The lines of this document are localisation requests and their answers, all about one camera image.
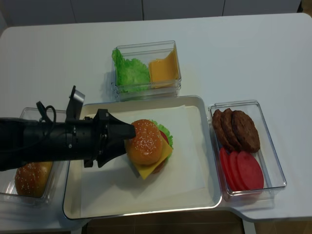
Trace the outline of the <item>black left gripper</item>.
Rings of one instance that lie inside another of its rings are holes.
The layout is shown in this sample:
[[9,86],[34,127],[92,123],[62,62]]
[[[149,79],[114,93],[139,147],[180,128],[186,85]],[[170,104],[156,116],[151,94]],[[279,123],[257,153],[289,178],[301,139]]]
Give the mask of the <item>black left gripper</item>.
[[106,109],[98,109],[94,118],[65,122],[68,128],[69,152],[73,160],[83,160],[85,168],[93,162],[101,168],[112,159],[126,153],[125,141],[136,136],[135,127],[112,116]]

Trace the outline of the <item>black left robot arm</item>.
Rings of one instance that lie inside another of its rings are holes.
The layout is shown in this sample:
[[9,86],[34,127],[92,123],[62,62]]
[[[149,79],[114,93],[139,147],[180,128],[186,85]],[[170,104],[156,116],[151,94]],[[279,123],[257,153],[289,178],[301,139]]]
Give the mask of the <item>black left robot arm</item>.
[[106,109],[94,117],[57,122],[1,118],[0,169],[17,169],[33,162],[82,160],[102,167],[126,153],[125,141],[136,136],[133,125],[122,122]]

